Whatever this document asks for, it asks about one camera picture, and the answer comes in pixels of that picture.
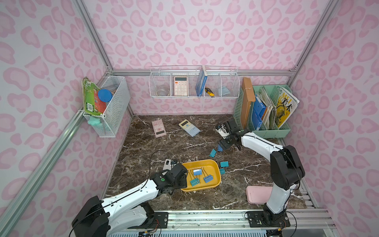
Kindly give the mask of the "yellow plastic storage box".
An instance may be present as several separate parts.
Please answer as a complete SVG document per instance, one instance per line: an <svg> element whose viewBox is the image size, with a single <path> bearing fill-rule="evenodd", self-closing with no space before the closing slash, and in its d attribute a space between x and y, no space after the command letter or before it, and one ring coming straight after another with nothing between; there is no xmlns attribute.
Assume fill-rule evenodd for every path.
<svg viewBox="0 0 379 237"><path fill-rule="evenodd" d="M202 160L182 163L188 170L187 187L183 192L216 188L221 183L221 174L218 164L214 160Z"/></svg>

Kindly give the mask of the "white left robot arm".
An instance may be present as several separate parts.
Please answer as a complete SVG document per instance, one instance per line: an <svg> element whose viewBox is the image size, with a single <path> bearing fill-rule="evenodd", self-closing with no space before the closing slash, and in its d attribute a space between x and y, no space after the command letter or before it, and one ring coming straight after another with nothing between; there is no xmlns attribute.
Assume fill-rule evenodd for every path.
<svg viewBox="0 0 379 237"><path fill-rule="evenodd" d="M90 198L74 218L70 233L77 237L107 237L133 228L155 231L161 224L149 200L186 188L187 174L182 164L176 164L119 195Z"/></svg>

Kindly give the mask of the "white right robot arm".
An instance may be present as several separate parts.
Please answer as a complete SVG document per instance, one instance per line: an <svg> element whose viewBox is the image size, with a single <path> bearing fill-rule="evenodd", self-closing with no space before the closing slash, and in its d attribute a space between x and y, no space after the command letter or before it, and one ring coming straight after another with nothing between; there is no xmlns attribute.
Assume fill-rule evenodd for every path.
<svg viewBox="0 0 379 237"><path fill-rule="evenodd" d="M285 213L285 206L293 190L299 185L306 172L295 147L281 146L261 138L248 129L240 129L231 119L215 127L222 139L218 144L223 150L235 145L251 149L270 162L273 189L264 204L264 214L274 216Z"/></svg>

